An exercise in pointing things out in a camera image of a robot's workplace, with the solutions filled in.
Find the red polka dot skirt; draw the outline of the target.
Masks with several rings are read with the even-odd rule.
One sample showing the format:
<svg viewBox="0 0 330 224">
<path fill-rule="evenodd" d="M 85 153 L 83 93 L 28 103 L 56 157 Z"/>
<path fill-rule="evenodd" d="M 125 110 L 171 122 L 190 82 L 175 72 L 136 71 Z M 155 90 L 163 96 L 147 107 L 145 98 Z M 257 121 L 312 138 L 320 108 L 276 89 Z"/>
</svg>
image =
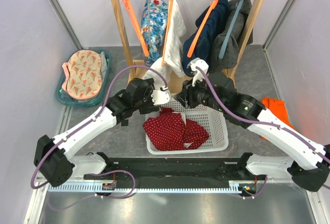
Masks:
<svg viewBox="0 0 330 224">
<path fill-rule="evenodd" d="M 157 117 L 149 117 L 143 128 L 158 151 L 198 149 L 209 139 L 209 133 L 182 113 L 163 107 Z"/>
</svg>

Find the white plastic basket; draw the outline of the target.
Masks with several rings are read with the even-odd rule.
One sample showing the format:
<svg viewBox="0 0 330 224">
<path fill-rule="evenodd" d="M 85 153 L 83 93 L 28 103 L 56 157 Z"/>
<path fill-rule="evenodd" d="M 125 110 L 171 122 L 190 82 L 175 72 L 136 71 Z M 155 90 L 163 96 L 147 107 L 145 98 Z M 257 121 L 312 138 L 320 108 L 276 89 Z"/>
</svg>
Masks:
<svg viewBox="0 0 330 224">
<path fill-rule="evenodd" d="M 183 117 L 192 121 L 196 121 L 204 127 L 209 133 L 209 139 L 195 150 L 184 151 L 158 151 L 146 134 L 146 146 L 151 154 L 170 155 L 170 154 L 191 154 L 201 152 L 222 151 L 228 147 L 228 132 L 225 118 L 222 112 L 214 110 L 210 107 L 198 105 L 196 108 L 184 108 L 178 101 L 172 99 L 169 103 L 161 106 L 161 109 L 171 108 L 176 112 L 182 113 Z M 146 114 L 145 121 L 149 117 L 157 117 L 160 111 Z"/>
</svg>

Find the orange plastic hanger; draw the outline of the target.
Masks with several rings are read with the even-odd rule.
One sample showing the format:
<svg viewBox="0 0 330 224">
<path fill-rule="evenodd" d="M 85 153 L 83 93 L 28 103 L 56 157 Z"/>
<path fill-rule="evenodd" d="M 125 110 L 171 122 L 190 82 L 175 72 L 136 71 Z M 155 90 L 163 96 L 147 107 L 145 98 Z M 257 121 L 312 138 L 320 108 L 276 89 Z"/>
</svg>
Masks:
<svg viewBox="0 0 330 224">
<path fill-rule="evenodd" d="M 130 0 L 122 0 L 123 4 L 124 4 L 124 7 L 127 11 L 127 14 L 130 18 L 130 21 L 132 23 L 132 26 L 134 28 L 134 31 L 137 35 L 137 38 L 140 42 L 140 45 L 141 45 L 141 48 L 142 48 L 142 51 L 143 51 L 143 54 L 145 57 L 148 57 L 149 56 L 149 50 L 148 50 L 148 47 L 146 45 L 146 42 L 143 38 L 143 35 L 142 35 L 142 32 L 141 32 L 141 28 L 140 28 L 140 25 L 138 23 L 138 20 L 137 20 L 137 17 L 136 17 L 136 14 L 134 12 L 134 9 L 133 9 L 133 6 L 130 2 Z"/>
</svg>

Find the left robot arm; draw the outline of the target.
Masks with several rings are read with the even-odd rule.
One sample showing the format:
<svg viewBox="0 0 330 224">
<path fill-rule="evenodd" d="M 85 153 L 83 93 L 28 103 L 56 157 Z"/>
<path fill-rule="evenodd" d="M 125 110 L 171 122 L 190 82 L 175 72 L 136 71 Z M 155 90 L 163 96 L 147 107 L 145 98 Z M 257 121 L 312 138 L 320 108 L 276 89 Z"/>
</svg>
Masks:
<svg viewBox="0 0 330 224">
<path fill-rule="evenodd" d="M 135 111 L 142 115 L 159 111 L 170 99 L 169 90 L 164 87 L 156 90 L 153 79 L 133 79 L 125 89 L 108 98 L 92 115 L 70 130 L 53 138 L 40 137 L 34 158 L 36 171 L 45 177 L 46 183 L 60 186 L 78 169 L 73 156 L 80 148 L 131 117 Z"/>
</svg>

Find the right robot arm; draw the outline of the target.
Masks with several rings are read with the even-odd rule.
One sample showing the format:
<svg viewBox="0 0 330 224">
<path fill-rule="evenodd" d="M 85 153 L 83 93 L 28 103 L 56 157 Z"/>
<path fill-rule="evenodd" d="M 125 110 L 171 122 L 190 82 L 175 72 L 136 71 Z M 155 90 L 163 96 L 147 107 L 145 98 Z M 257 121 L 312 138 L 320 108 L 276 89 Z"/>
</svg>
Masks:
<svg viewBox="0 0 330 224">
<path fill-rule="evenodd" d="M 262 157 L 244 153 L 236 166 L 237 176 L 252 175 L 291 179 L 299 187 L 317 192 L 329 176 L 329 146 L 304 137 L 281 121 L 254 97 L 238 93 L 233 80 L 223 73 L 206 75 L 183 82 L 174 96 L 185 108 L 204 105 L 220 111 L 230 123 L 255 133 L 284 151 L 288 157 Z"/>
</svg>

